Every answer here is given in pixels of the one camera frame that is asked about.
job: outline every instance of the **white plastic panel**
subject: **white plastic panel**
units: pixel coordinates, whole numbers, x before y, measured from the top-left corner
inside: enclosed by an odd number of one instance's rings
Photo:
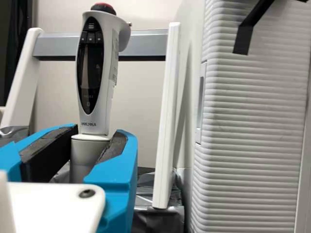
[[[105,192],[91,184],[9,182],[16,233],[95,233]],[[80,198],[91,189],[95,194]]]
[[[257,0],[206,0],[201,144],[191,229],[293,233],[310,68],[311,2],[275,1],[249,55],[233,54]]]

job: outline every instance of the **white ribbed cover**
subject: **white ribbed cover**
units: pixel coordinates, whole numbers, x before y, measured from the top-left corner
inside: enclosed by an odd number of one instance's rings
[[[258,0],[206,0],[201,145],[191,230],[293,233],[311,47],[311,1],[276,0],[249,55],[233,54]]]

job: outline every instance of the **white plastic stand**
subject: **white plastic stand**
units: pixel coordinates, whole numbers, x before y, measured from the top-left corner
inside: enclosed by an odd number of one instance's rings
[[[27,32],[0,128],[28,126],[30,123],[40,64],[40,61],[33,57],[33,50],[41,33],[43,30],[40,28],[30,28]]]
[[[152,206],[166,209],[173,184],[173,149],[179,70],[180,23],[169,26]]]

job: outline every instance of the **black foam pad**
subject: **black foam pad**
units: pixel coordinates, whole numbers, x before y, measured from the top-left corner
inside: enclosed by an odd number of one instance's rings
[[[49,182],[70,159],[71,136],[77,133],[77,125],[63,127],[43,135],[23,149],[19,153],[22,181]]]

